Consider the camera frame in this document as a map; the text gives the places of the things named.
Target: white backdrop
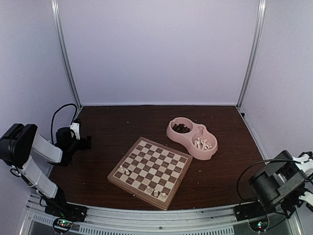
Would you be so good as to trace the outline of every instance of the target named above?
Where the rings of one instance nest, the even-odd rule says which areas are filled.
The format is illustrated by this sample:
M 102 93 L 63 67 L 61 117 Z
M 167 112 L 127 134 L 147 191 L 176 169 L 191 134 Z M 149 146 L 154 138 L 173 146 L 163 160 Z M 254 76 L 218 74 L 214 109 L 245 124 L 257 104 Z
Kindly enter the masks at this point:
M 236 104 L 258 0 L 60 0 L 83 105 Z
M 263 34 L 243 103 L 268 158 L 313 151 L 313 2 L 267 1 Z M 313 213 L 299 216 L 312 235 Z

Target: pink pet bowl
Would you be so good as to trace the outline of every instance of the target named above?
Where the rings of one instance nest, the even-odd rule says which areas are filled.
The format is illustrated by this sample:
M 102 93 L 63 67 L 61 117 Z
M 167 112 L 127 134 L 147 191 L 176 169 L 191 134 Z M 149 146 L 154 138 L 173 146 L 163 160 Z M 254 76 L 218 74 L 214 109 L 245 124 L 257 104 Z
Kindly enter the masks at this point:
M 188 133 L 178 133 L 173 130 L 175 124 L 183 123 L 190 128 Z M 166 134 L 172 141 L 178 142 L 185 146 L 191 156 L 199 160 L 210 160 L 217 151 L 217 140 L 210 132 L 207 131 L 206 126 L 196 124 L 185 117 L 177 117 L 168 124 Z M 194 142 L 198 139 L 207 139 L 207 142 L 212 146 L 209 150 L 201 150 L 194 146 Z

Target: chessboard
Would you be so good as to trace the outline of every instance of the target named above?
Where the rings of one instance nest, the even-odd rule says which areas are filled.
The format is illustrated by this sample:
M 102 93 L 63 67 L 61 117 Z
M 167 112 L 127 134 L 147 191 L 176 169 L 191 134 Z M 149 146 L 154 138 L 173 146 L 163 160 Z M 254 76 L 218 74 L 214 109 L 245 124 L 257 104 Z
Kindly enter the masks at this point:
M 167 210 L 191 161 L 188 154 L 140 137 L 108 175 L 108 180 Z

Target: wooden surface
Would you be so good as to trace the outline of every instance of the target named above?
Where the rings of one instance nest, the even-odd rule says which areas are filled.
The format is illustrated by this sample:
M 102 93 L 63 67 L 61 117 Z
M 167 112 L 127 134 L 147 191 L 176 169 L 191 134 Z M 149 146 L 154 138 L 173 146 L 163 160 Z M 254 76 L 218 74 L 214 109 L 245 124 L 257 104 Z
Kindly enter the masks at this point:
M 149 144 L 151 144 L 152 146 L 156 146 L 162 150 L 166 150 L 166 151 L 169 151 L 170 153 L 174 153 L 174 154 L 177 154 L 181 157 L 184 157 L 184 159 L 186 159 L 186 162 L 184 163 L 184 166 L 181 170 L 181 172 L 179 172 L 179 177 L 176 178 L 176 181 L 174 182 L 174 186 L 173 188 L 168 188 L 170 190 L 170 193 L 167 193 L 167 198 L 164 202 L 160 201 L 159 199 L 155 198 L 154 196 L 152 195 L 148 195 L 147 193 L 139 190 L 138 188 L 134 188 L 133 186 L 127 184 L 126 182 L 124 181 L 121 181 L 120 179 L 114 177 L 113 175 L 119 170 L 119 166 L 122 165 L 124 163 L 124 161 L 129 158 L 130 154 L 132 153 L 132 151 L 138 147 L 139 143 L 141 141 L 145 141 Z M 108 180 L 111 182 L 111 183 L 114 183 L 116 184 L 117 186 L 119 186 L 120 188 L 130 192 L 131 194 L 134 194 L 136 195 L 136 197 L 154 205 L 155 207 L 158 207 L 162 210 L 167 210 L 172 202 L 172 200 L 174 199 L 174 196 L 182 182 L 182 180 L 184 179 L 184 176 L 190 166 L 190 163 L 192 162 L 192 159 L 193 157 L 190 156 L 190 155 L 187 155 L 187 154 L 184 154 L 182 152 L 179 152 L 175 149 L 172 149 L 172 148 L 169 148 L 167 146 L 164 146 L 162 144 L 159 144 L 159 143 L 156 143 L 154 141 L 151 141 L 147 138 L 143 138 L 143 137 L 140 137 L 136 143 L 131 147 L 131 149 L 125 154 L 125 156 L 122 158 L 122 160 L 116 165 L 116 167 L 113 169 L 113 171 L 109 174 L 108 176 Z
M 240 202 L 236 181 L 261 155 L 240 114 L 232 106 L 110 106 L 84 107 L 82 136 L 92 135 L 92 149 L 75 154 L 73 165 L 55 166 L 50 179 L 66 193 L 67 200 L 89 206 L 129 210 L 157 210 L 107 179 L 109 173 L 140 137 L 188 153 L 166 137 L 166 127 L 175 117 L 186 117 L 206 125 L 218 141 L 211 160 L 193 159 L 169 210 L 210 208 Z M 247 180 L 243 196 L 253 196 Z

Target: chess piece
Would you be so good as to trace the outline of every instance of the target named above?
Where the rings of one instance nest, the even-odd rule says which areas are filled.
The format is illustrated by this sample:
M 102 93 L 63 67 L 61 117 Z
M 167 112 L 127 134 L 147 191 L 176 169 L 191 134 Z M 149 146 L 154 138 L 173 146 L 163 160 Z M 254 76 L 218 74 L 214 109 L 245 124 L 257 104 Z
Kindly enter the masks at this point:
M 152 193 L 152 188 L 150 186 L 147 187 L 147 193 Z

